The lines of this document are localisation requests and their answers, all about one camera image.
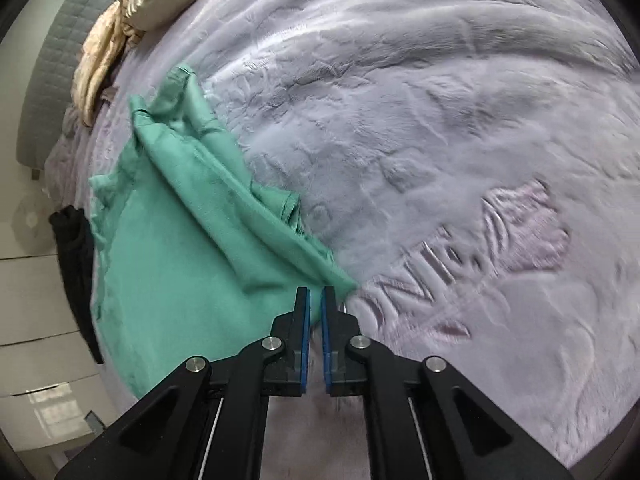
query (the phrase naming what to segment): bed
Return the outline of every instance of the bed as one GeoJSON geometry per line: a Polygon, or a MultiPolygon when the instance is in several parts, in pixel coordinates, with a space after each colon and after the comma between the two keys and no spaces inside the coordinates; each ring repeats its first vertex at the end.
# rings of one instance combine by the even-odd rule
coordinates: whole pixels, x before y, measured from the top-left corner
{"type": "MultiPolygon", "coordinates": [[[[46,163],[60,203],[90,208],[88,178],[130,137],[127,97],[180,62],[256,179],[301,193],[306,227],[361,284],[346,307],[365,334],[446,357],[567,466],[624,439],[638,60],[599,0],[198,0],[126,57],[92,130],[68,111],[46,163]]],[[[367,477],[357,403],[319,395],[317,358],[305,404],[270,407],[264,478],[367,477]],[[301,442],[311,468],[289,460],[301,442]]],[[[122,410],[135,402],[108,356],[102,373],[122,410]]]]}

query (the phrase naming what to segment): folded green fabric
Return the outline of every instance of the folded green fabric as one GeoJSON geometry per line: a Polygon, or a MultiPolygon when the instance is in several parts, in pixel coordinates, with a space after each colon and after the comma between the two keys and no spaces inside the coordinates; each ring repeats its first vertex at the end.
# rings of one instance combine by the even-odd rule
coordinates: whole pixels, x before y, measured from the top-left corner
{"type": "Polygon", "coordinates": [[[94,176],[99,270],[93,314],[124,382],[142,396],[193,355],[216,360],[269,334],[311,289],[355,288],[304,233],[299,197],[253,182],[195,74],[171,70],[147,106],[130,100],[132,139],[94,176]]]}

